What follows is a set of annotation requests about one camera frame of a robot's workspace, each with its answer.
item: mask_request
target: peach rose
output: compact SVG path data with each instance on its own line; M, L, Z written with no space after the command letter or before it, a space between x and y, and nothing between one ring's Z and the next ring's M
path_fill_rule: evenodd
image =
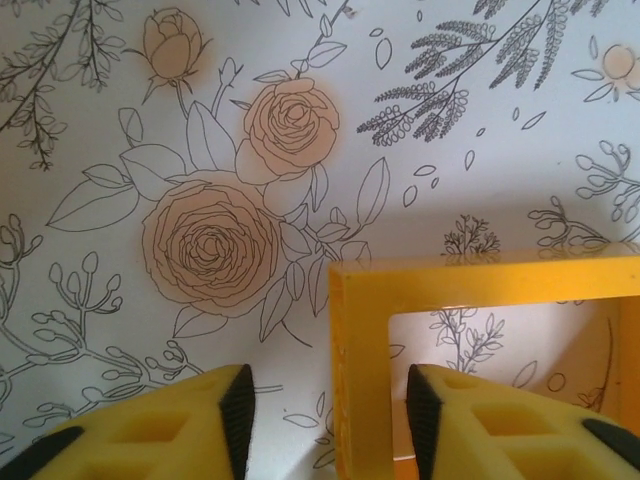
M159 77L178 80L189 75L202 48L198 25L183 11L165 8L147 17L144 56Z
M336 107L315 88L312 79L269 85L244 117L244 130L249 138L238 150L238 176L253 185L281 182L267 186L267 198L271 196L269 189L295 185L298 191L304 191L305 187L308 190L310 168L327 158L339 127ZM284 211L288 208L276 207L280 211L274 213L288 213Z
M196 172L144 220L147 271L166 298L225 317L248 313L276 275L277 221L262 195L230 172Z

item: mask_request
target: fern drawing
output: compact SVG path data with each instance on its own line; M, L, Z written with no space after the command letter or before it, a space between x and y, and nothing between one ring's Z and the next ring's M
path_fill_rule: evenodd
M478 0L473 14L484 14L485 20L489 20L506 3L507 0ZM487 22L440 23L436 26L437 32L411 44L411 48L420 53L406 66L405 73L419 83L395 87L378 95L376 103L390 100L396 103L362 123L357 132L372 132L376 146L393 145L411 131L414 138L425 142L445 137L467 110L469 92L462 88L465 75L492 52L501 69L489 88L498 87L510 77L514 78L515 86L521 88L537 70L534 89L539 89L553 69L570 14L575 15L591 4L591 14L598 16L607 1L570 3L570 0L530 2L524 13L499 35L496 27Z

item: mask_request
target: floral wallpaper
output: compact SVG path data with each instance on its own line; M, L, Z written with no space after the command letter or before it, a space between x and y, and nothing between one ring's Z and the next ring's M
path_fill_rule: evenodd
M246 362L249 478L335 478L329 263L636 240L639 20L633 0L0 0L0 464ZM415 362L615 417L616 317L391 319L396 454Z

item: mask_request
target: black rubber pad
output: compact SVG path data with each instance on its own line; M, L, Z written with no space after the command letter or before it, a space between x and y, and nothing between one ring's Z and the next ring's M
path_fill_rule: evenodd
M0 479L29 480L83 433L82 427L69 427L42 437L0 468Z
M222 426L227 440L234 480L244 480L249 459L249 444L256 410L253 374L244 365L220 400Z
M582 425L640 472L640 438L629 430L595 418L583 420Z
M407 416L420 480L431 480L436 464L442 400L417 365L409 368Z

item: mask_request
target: yellow frame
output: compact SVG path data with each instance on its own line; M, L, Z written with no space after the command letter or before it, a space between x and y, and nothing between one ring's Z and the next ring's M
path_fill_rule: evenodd
M329 290L336 468L342 480L396 478L388 324L399 313L620 298L616 420L640 434L635 244L335 263Z

